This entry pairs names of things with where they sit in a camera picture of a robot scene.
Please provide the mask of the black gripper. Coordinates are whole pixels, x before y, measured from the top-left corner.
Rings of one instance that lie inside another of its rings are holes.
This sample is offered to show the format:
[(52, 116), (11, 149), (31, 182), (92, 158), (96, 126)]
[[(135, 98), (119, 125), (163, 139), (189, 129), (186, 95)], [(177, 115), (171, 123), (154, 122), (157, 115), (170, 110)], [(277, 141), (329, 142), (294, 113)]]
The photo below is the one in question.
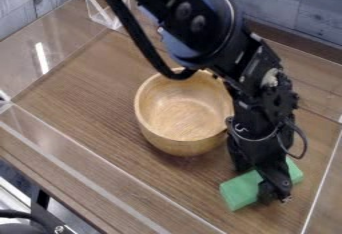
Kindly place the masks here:
[(234, 115), (226, 119), (227, 150), (237, 172), (255, 170), (258, 201), (291, 200), (293, 180), (287, 157), (301, 160), (309, 149), (296, 124), (300, 96), (294, 91), (262, 91), (255, 97), (233, 92)]

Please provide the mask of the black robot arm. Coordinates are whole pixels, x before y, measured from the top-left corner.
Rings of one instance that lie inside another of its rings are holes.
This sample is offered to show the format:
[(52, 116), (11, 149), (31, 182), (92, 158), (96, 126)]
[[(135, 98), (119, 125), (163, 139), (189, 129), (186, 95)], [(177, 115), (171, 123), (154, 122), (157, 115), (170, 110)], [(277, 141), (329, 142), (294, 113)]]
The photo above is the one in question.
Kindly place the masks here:
[(137, 0), (154, 17), (162, 41), (181, 64), (167, 66), (122, 0), (104, 0), (155, 70), (171, 80), (187, 80), (202, 70), (223, 79), (234, 115), (226, 118), (227, 149), (235, 169), (261, 175), (257, 199), (287, 202), (293, 181), (286, 158), (294, 138), (306, 134), (296, 124), (300, 95), (281, 57), (251, 31), (234, 0)]

